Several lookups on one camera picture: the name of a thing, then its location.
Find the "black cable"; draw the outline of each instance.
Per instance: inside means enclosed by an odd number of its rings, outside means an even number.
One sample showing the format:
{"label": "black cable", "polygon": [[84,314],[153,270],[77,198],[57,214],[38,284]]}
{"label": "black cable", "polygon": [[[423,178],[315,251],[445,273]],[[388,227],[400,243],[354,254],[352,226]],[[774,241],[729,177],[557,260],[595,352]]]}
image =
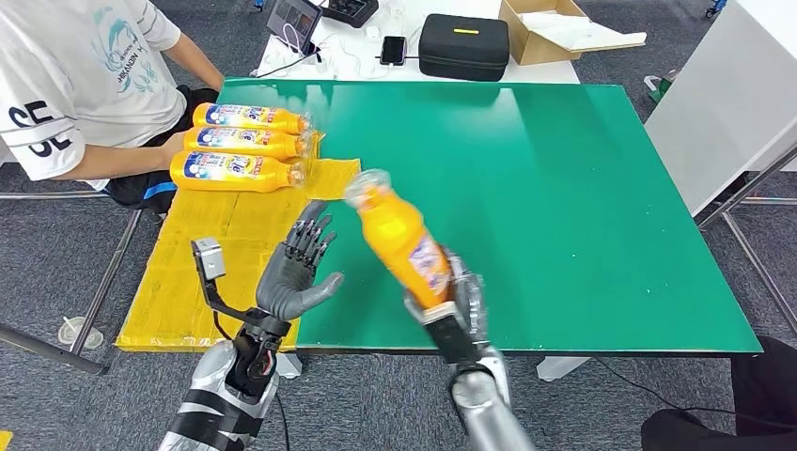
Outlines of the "black cable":
{"label": "black cable", "polygon": [[285,65],[285,66],[283,66],[283,67],[281,67],[281,68],[279,68],[279,69],[274,69],[274,70],[272,70],[271,72],[267,72],[267,73],[264,73],[264,74],[262,74],[262,75],[258,75],[258,76],[257,76],[257,77],[255,77],[255,78],[263,78],[263,77],[267,77],[267,76],[269,76],[269,75],[271,75],[271,74],[273,74],[273,73],[275,73],[275,72],[279,72],[279,71],[281,71],[282,69],[287,69],[287,68],[290,68],[290,67],[296,66],[297,64],[301,63],[302,61],[305,61],[306,59],[308,59],[310,56],[315,56],[315,55],[316,55],[316,54],[318,54],[318,53],[319,53],[319,51],[317,50],[317,51],[313,52],[312,54],[306,54],[305,56],[302,56],[301,58],[297,59],[296,61],[293,61],[293,62],[292,62],[292,63],[290,63],[290,64],[287,64],[287,65]]}
{"label": "black cable", "polygon": [[213,310],[213,324],[216,325],[216,329],[221,333],[221,335],[226,338],[227,340],[232,340],[232,338],[225,332],[222,328],[222,325],[219,323],[219,312]]}
{"label": "black cable", "polygon": [[282,415],[282,430],[285,431],[285,451],[290,451],[290,439],[288,437],[288,420],[285,418],[285,409],[282,407],[282,399],[279,398],[278,393],[274,393],[276,404],[279,406],[279,412]]}
{"label": "black cable", "polygon": [[739,412],[734,412],[734,411],[728,411],[728,410],[725,410],[725,409],[714,409],[714,408],[711,408],[711,407],[681,407],[681,406],[678,406],[678,405],[676,405],[676,404],[664,399],[661,395],[659,395],[658,393],[656,393],[653,390],[649,389],[645,385],[641,385],[639,383],[636,383],[634,381],[631,381],[631,380],[627,379],[626,377],[624,377],[620,373],[616,372],[611,366],[609,366],[601,358],[594,357],[594,359],[597,360],[601,365],[605,366],[606,369],[608,369],[610,373],[614,374],[615,376],[617,376],[618,378],[620,378],[624,382],[630,384],[631,386],[639,388],[641,390],[645,390],[646,392],[650,393],[651,395],[654,395],[655,397],[659,398],[659,400],[662,401],[667,406],[669,406],[669,407],[671,407],[671,408],[673,408],[673,409],[675,409],[677,411],[682,411],[682,412],[702,411],[702,412],[726,413],[728,415],[736,415],[736,416],[738,416],[740,418],[744,418],[745,420],[754,421],[756,423],[761,423],[762,425],[774,426],[776,428],[797,429],[797,425],[788,425],[788,424],[785,424],[785,423],[777,423],[775,421],[762,420],[762,419],[756,418],[755,416],[752,416],[752,415],[747,415],[747,414],[744,414],[744,413],[739,413]]}

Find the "black shorts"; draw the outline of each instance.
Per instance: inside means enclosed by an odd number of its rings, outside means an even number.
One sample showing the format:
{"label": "black shorts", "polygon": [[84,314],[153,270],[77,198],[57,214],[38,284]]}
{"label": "black shorts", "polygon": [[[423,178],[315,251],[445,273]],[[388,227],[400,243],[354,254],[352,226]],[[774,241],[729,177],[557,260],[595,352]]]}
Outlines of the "black shorts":
{"label": "black shorts", "polygon": [[[185,96],[187,106],[177,124],[166,132],[153,136],[142,147],[154,148],[165,143],[171,135],[189,130],[193,124],[194,110],[200,103],[215,102],[219,93],[213,89],[189,89],[186,85],[177,87]],[[155,213],[166,213],[172,205],[177,186],[169,176],[169,171],[155,171],[136,176],[111,179],[103,190],[119,205],[132,210],[149,209]]]}

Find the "bottle cap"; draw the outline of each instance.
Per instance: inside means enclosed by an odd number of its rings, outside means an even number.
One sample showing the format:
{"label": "bottle cap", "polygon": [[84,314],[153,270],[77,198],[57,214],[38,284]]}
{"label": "bottle cap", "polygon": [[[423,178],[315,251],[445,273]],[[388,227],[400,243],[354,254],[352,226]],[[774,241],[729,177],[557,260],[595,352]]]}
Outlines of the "bottle cap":
{"label": "bottle cap", "polygon": [[307,171],[302,162],[294,163],[288,168],[288,185],[302,186],[305,184]]}
{"label": "bottle cap", "polygon": [[357,174],[343,190],[346,203],[356,209],[368,208],[372,201],[390,191],[390,174],[382,169],[368,169]]}
{"label": "bottle cap", "polygon": [[305,130],[296,137],[296,143],[294,144],[296,147],[296,156],[302,158],[310,158],[312,157],[313,152],[313,131]]}
{"label": "bottle cap", "polygon": [[303,133],[313,130],[313,115],[304,113],[303,115],[296,115],[296,132]]}

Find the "black case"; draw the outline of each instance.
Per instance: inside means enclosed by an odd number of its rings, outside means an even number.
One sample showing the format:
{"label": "black case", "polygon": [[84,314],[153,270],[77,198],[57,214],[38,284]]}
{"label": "black case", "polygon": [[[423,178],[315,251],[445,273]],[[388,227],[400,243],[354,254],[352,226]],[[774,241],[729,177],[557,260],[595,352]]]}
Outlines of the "black case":
{"label": "black case", "polygon": [[418,59],[427,75],[497,82],[509,62],[507,23],[430,14],[421,31]]}
{"label": "black case", "polygon": [[334,8],[336,3],[333,0],[329,0],[327,7],[321,7],[324,17],[348,23],[354,28],[363,26],[373,13],[379,9],[379,0],[342,0],[341,3],[348,5],[354,10],[353,15],[350,15],[350,13]]}

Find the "green board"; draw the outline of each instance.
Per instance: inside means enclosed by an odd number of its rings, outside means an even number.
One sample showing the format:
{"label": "green board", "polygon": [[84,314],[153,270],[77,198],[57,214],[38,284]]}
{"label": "green board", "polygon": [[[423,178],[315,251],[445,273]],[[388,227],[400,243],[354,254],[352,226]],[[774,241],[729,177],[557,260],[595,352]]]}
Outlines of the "green board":
{"label": "green board", "polygon": [[[619,86],[230,80],[220,102],[310,112],[321,155],[390,172],[484,276],[502,350],[760,351]],[[334,202],[305,349],[426,350],[401,286]]]}

